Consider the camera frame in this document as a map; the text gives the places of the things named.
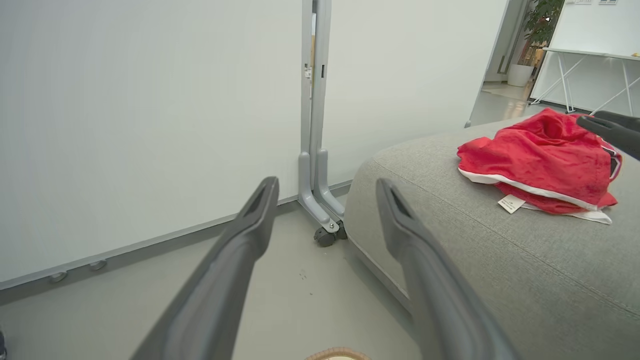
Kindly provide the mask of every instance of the red cloth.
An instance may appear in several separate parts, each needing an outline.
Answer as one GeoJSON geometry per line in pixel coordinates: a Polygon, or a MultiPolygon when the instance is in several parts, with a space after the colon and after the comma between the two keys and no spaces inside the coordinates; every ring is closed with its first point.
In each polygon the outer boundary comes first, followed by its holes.
{"type": "Polygon", "coordinates": [[[612,206],[607,192],[622,158],[599,136],[576,124],[580,115],[551,109],[458,147],[459,169],[549,213],[612,206]]]}

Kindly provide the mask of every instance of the whiteboard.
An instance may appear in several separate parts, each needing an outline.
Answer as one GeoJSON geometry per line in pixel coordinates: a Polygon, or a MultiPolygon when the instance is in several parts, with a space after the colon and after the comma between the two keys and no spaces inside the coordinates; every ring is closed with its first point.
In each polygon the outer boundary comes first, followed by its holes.
{"type": "Polygon", "coordinates": [[[549,47],[630,56],[640,53],[640,1],[615,6],[565,4],[549,47]]]}
{"type": "Polygon", "coordinates": [[[296,195],[301,3],[0,3],[0,288],[296,195]]]}
{"type": "Polygon", "coordinates": [[[329,184],[376,152],[462,129],[507,0],[333,1],[323,147],[329,184]]]}

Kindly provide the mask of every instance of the table leg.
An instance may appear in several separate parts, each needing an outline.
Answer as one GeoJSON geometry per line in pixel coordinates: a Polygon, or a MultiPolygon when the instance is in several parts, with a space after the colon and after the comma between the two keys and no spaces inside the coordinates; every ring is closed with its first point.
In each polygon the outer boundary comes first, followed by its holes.
{"type": "Polygon", "coordinates": [[[629,78],[627,76],[627,64],[625,63],[625,60],[621,60],[622,61],[622,71],[625,74],[625,86],[627,87],[627,99],[629,100],[629,113],[631,114],[631,116],[634,116],[634,104],[631,101],[631,91],[629,90],[629,78]]]}
{"type": "Polygon", "coordinates": [[[589,115],[593,115],[596,112],[600,111],[602,108],[604,108],[605,106],[609,105],[610,102],[612,102],[615,98],[617,98],[618,96],[622,95],[623,92],[628,91],[629,88],[631,86],[634,86],[638,81],[640,81],[640,78],[637,78],[633,83],[629,84],[626,88],[622,89],[619,93],[617,93],[616,95],[614,95],[614,97],[612,97],[611,99],[609,99],[607,102],[605,102],[604,104],[600,105],[597,109],[593,110],[589,115]]]}
{"type": "Polygon", "coordinates": [[[567,87],[567,80],[565,80],[565,74],[564,74],[564,66],[563,66],[563,57],[562,56],[558,56],[558,65],[560,66],[560,75],[562,76],[562,88],[564,89],[564,101],[566,102],[566,113],[573,113],[575,111],[575,109],[571,109],[570,107],[570,103],[569,103],[569,89],[567,87]]]}
{"type": "MultiPolygon", "coordinates": [[[[563,69],[565,69],[566,68],[566,65],[565,65],[566,62],[564,60],[564,54],[561,53],[560,56],[562,57],[562,67],[563,67],[563,69]]],[[[569,94],[569,106],[571,106],[571,110],[569,112],[573,113],[573,112],[575,112],[575,108],[573,107],[573,96],[572,96],[572,93],[571,93],[571,86],[569,85],[569,79],[567,78],[568,76],[569,76],[569,74],[565,74],[564,78],[566,79],[566,91],[569,94]]]]}
{"type": "MultiPolygon", "coordinates": [[[[575,65],[573,65],[564,75],[565,76],[569,76],[569,74],[571,74],[573,72],[573,70],[580,65],[580,63],[587,57],[587,55],[583,55],[580,60],[578,60],[577,63],[575,63],[575,65]]],[[[562,81],[562,78],[559,78],[558,80],[556,80],[555,83],[553,83],[553,85],[551,85],[548,89],[545,90],[545,92],[542,93],[542,95],[540,95],[537,99],[535,99],[533,102],[530,102],[529,105],[535,105],[535,104],[539,104],[544,98],[545,96],[547,96],[553,89],[556,88],[556,86],[558,86],[558,84],[560,84],[560,82],[562,81]]]]}

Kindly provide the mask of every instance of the potted plant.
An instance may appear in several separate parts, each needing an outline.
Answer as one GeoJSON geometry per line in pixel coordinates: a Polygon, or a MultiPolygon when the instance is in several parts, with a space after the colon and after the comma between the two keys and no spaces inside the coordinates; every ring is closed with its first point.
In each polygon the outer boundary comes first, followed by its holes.
{"type": "Polygon", "coordinates": [[[525,15],[524,29],[527,43],[518,59],[518,63],[509,67],[507,84],[523,87],[533,73],[534,61],[538,49],[547,46],[554,33],[564,0],[534,0],[536,7],[525,15]]]}

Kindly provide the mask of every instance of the tiled floor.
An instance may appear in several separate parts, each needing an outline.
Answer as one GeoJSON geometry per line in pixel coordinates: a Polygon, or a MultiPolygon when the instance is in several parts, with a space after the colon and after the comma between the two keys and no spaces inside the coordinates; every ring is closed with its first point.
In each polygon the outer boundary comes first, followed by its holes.
{"type": "Polygon", "coordinates": [[[529,94],[531,93],[532,86],[533,86],[532,81],[528,82],[527,85],[522,88],[517,86],[507,85],[505,83],[484,84],[482,86],[482,91],[488,92],[493,95],[500,95],[504,97],[510,97],[516,100],[526,101],[529,98],[529,94]]]}
{"type": "Polygon", "coordinates": [[[471,126],[509,120],[516,117],[531,116],[549,107],[556,111],[564,112],[562,108],[544,104],[529,106],[528,103],[523,100],[481,91],[480,94],[478,94],[476,105],[471,113],[471,126]]]}

